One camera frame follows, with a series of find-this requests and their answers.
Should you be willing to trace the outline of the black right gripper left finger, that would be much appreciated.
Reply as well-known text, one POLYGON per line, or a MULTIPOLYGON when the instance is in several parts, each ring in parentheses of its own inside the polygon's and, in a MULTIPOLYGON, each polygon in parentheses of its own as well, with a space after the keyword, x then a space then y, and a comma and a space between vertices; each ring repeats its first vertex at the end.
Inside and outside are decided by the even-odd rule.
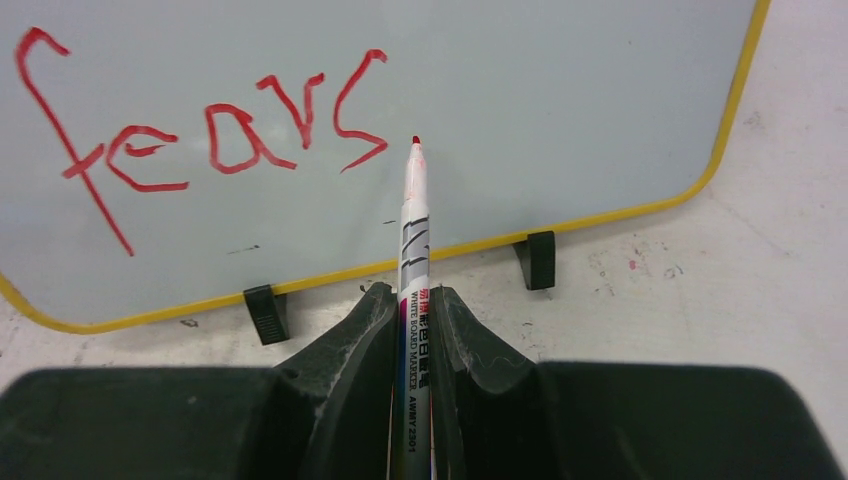
POLYGON ((334 327, 277 365, 283 466, 296 479, 383 479, 397 303, 373 284, 334 327))

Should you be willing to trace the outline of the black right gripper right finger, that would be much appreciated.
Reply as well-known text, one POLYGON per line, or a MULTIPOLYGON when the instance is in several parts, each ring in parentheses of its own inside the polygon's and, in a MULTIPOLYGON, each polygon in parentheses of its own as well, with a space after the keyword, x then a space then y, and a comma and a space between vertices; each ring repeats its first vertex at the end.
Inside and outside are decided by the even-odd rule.
POLYGON ((437 478, 548 477, 535 363, 484 326, 451 287, 432 289, 430 327, 437 478))

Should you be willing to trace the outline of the yellow-framed whiteboard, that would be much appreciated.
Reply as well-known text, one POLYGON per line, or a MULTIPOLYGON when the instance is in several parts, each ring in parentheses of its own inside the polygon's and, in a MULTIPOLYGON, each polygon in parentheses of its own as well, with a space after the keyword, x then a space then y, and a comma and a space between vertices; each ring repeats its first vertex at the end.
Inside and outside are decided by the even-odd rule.
POLYGON ((678 205, 765 1, 5 1, 1 294, 108 332, 678 205))

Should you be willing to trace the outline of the white marker pen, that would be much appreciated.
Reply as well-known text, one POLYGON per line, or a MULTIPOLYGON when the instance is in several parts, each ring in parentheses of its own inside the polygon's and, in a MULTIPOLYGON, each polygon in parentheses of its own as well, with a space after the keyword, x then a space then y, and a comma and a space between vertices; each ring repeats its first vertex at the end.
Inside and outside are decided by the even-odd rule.
POLYGON ((430 225, 427 163, 419 137, 406 164, 398 255, 398 354, 390 477, 431 477, 430 225))

